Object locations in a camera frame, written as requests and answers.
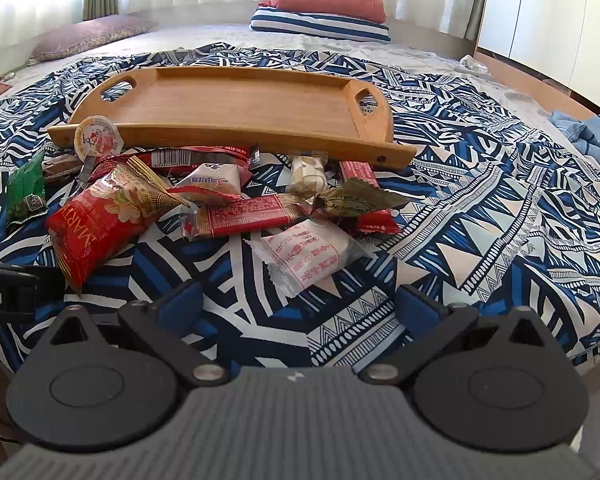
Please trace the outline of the green snack packet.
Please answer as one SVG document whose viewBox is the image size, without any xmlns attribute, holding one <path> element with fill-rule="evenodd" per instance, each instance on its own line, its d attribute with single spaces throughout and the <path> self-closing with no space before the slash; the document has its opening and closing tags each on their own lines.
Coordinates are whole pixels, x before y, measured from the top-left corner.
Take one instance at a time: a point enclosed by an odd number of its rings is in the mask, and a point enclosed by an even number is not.
<svg viewBox="0 0 600 480">
<path fill-rule="evenodd" d="M 37 151 L 8 178 L 6 230 L 13 231 L 47 212 L 42 162 L 45 152 Z"/>
</svg>

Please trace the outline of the red Marth snack bag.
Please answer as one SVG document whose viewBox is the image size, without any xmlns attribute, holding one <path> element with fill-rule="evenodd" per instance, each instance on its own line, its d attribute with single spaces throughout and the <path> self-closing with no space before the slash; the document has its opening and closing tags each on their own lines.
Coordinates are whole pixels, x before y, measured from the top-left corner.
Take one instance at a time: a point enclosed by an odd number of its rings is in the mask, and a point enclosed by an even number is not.
<svg viewBox="0 0 600 480">
<path fill-rule="evenodd" d="M 74 292 L 90 275 L 186 200 L 138 157 L 114 167 L 45 221 L 58 266 Z"/>
</svg>

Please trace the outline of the long red snack bar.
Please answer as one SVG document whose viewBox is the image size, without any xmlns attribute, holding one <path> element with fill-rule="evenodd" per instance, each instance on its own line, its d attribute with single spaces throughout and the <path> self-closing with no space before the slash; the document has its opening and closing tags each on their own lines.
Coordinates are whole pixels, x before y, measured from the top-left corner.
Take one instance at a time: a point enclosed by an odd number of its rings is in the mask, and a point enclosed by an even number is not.
<svg viewBox="0 0 600 480">
<path fill-rule="evenodd" d="M 248 198 L 226 206 L 203 206 L 181 220 L 183 235 L 223 237 L 291 226 L 306 218 L 311 207 L 291 194 Z"/>
</svg>

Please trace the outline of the brown almond chocolate packet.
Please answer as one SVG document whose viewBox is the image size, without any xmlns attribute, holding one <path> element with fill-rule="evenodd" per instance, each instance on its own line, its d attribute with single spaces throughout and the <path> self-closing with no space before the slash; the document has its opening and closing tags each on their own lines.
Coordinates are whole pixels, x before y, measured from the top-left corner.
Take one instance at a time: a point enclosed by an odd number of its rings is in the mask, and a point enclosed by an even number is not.
<svg viewBox="0 0 600 480">
<path fill-rule="evenodd" d="M 83 162 L 75 154 L 62 154 L 42 161 L 42 173 L 46 183 L 75 178 L 82 170 Z"/>
</svg>

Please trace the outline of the white pink pastry packet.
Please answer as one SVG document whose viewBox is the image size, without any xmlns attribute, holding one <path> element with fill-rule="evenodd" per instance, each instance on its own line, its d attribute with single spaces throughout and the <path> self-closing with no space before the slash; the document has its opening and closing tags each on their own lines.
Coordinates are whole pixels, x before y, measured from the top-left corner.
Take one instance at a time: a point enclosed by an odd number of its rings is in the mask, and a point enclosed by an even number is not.
<svg viewBox="0 0 600 480">
<path fill-rule="evenodd" d="M 250 240 L 249 245 L 266 264 L 272 283 L 288 298 L 370 255 L 336 224 L 315 219 Z"/>
</svg>

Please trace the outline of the olive gold snack packet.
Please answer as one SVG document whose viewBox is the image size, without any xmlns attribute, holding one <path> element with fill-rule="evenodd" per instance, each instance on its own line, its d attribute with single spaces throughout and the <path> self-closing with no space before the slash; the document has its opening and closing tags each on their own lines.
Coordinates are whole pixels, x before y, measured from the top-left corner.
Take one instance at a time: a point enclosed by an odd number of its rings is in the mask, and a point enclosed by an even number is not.
<svg viewBox="0 0 600 480">
<path fill-rule="evenodd" d="M 395 192 L 380 189 L 381 197 L 388 204 L 381 205 L 381 209 L 393 209 L 403 207 L 408 203 L 408 198 Z M 365 206 L 360 198 L 354 198 L 353 192 L 348 191 L 344 184 L 329 188 L 318 193 L 313 201 L 313 211 L 321 211 L 329 217 L 353 218 L 364 214 Z"/>
</svg>

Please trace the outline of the small red snack packet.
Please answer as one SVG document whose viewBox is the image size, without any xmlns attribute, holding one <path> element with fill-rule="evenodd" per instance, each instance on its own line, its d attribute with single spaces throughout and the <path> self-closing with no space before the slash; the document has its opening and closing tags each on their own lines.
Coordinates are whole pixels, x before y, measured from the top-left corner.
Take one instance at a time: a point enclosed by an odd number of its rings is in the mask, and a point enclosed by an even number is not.
<svg viewBox="0 0 600 480">
<path fill-rule="evenodd" d="M 381 197 L 380 188 L 372 167 L 367 162 L 339 163 L 342 183 L 354 198 L 360 198 L 365 206 L 364 214 L 355 219 L 355 231 L 363 234 L 393 235 L 400 232 L 389 209 L 381 209 L 388 202 Z"/>
</svg>

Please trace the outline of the jelly cup with lid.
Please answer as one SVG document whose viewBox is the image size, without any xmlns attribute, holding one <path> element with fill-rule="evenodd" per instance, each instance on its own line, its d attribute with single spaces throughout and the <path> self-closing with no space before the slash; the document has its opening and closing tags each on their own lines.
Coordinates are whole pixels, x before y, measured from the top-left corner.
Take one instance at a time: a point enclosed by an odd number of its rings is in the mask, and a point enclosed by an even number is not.
<svg viewBox="0 0 600 480">
<path fill-rule="evenodd" d="M 85 162 L 87 157 L 101 158 L 122 152 L 124 141 L 117 126 L 102 115 L 82 120 L 74 134 L 74 151 Z"/>
</svg>

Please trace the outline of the dark red long packet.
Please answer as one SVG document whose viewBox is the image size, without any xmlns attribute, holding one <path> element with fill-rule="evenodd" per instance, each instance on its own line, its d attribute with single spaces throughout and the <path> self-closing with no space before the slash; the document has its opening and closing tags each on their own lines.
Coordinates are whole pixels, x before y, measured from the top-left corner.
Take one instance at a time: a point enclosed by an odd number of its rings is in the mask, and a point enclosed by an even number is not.
<svg viewBox="0 0 600 480">
<path fill-rule="evenodd" d="M 259 150 L 253 146 L 184 146 L 184 148 L 156 148 L 155 150 L 133 151 L 102 156 L 85 165 L 87 180 L 108 174 L 115 166 L 127 162 L 132 156 L 154 170 L 157 174 L 186 176 L 201 164 L 232 164 L 249 169 L 259 159 Z"/>
</svg>

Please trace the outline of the blue patterned blanket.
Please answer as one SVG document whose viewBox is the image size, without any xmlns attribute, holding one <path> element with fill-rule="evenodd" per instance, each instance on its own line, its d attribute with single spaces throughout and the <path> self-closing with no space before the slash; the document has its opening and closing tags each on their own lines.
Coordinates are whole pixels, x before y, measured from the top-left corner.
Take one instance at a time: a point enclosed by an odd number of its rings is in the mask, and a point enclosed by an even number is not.
<svg viewBox="0 0 600 480">
<path fill-rule="evenodd" d="M 9 173 L 48 148 L 47 130 L 67 119 L 108 77 L 134 68 L 187 65 L 281 68 L 355 78 L 386 96 L 394 136 L 417 154 L 379 184 L 403 194 L 399 232 L 370 239 L 372 256 L 294 298 L 271 282 L 251 236 L 186 240 L 166 214 L 94 272 L 67 304 L 93 314 L 155 299 L 189 278 L 204 308 L 183 339 L 237 370 L 344 365 L 360 370 L 411 342 L 393 295 L 412 284 L 442 304 L 482 314 L 519 306 L 538 312 L 571 363 L 600 360 L 600 170 L 516 117 L 457 74 L 427 74 L 370 55 L 208 44 L 194 50 L 90 56 L 0 101 L 0 260 L 54 264 L 42 221 L 8 232 Z"/>
</svg>

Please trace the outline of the wooden serving tray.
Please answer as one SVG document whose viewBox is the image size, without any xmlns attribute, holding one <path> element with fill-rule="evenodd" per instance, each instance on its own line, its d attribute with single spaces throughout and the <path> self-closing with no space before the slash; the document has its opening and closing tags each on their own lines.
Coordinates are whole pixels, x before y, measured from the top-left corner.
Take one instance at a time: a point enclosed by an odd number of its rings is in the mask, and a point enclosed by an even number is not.
<svg viewBox="0 0 600 480">
<path fill-rule="evenodd" d="M 257 146 L 261 151 L 325 152 L 332 159 L 401 170 L 414 146 L 393 140 L 388 101 L 351 78 L 251 67 L 141 68 L 92 90 L 68 124 L 48 133 L 73 144 L 82 120 L 105 116 L 127 146 Z"/>
</svg>

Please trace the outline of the light blue cloth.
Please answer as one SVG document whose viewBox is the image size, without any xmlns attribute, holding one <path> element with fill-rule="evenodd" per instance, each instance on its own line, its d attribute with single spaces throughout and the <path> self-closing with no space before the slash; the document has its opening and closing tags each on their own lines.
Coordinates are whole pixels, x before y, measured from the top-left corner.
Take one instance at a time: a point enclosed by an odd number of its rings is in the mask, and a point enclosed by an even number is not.
<svg viewBox="0 0 600 480">
<path fill-rule="evenodd" d="M 577 120 L 554 110 L 550 114 L 550 122 L 581 154 L 591 156 L 600 165 L 600 114 L 587 120 Z"/>
</svg>

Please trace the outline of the crumpled white tissue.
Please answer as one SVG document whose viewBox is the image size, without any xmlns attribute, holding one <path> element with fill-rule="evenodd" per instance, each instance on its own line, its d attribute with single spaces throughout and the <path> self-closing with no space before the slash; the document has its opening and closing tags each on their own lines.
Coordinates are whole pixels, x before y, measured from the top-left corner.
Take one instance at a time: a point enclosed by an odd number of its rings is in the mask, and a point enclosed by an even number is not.
<svg viewBox="0 0 600 480">
<path fill-rule="evenodd" d="M 489 69 L 483 64 L 476 60 L 473 56 L 466 54 L 460 59 L 460 66 L 464 68 L 464 70 L 468 70 L 468 72 L 475 74 L 487 74 L 489 73 Z"/>
</svg>

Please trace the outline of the purple floral pillow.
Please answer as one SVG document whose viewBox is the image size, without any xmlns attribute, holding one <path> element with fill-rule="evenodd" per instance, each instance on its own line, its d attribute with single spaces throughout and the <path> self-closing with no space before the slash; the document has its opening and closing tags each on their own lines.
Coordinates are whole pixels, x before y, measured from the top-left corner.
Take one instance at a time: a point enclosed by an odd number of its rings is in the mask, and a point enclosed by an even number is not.
<svg viewBox="0 0 600 480">
<path fill-rule="evenodd" d="M 45 34 L 31 53 L 32 62 L 68 58 L 105 44 L 152 32 L 157 24 L 132 15 L 108 15 L 64 25 Z"/>
</svg>

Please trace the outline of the green drape curtain right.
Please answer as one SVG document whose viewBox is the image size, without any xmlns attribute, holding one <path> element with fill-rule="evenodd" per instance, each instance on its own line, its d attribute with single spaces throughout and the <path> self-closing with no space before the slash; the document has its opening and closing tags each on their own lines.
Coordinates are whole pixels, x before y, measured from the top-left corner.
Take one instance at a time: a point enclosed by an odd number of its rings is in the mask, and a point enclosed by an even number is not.
<svg viewBox="0 0 600 480">
<path fill-rule="evenodd" d="M 471 11 L 464 35 L 466 40 L 477 41 L 485 5 L 486 0 L 472 0 Z"/>
</svg>

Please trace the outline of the blue white striped cushion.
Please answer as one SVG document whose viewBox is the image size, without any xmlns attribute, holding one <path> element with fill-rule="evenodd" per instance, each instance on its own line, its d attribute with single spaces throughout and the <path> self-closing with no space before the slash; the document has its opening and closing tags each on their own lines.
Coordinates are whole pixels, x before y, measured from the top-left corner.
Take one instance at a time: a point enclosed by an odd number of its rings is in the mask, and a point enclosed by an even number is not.
<svg viewBox="0 0 600 480">
<path fill-rule="evenodd" d="M 255 32 L 383 44 L 391 41 L 389 27 L 385 24 L 338 14 L 287 12 L 269 6 L 257 8 L 249 26 Z"/>
</svg>

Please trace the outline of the white wardrobe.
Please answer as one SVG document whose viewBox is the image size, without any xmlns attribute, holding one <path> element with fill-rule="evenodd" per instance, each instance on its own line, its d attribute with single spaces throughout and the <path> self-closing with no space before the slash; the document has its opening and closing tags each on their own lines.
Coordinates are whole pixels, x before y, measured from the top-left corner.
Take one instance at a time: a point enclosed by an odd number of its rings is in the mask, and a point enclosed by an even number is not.
<svg viewBox="0 0 600 480">
<path fill-rule="evenodd" d="M 477 47 L 600 108 L 600 0 L 486 0 Z"/>
</svg>

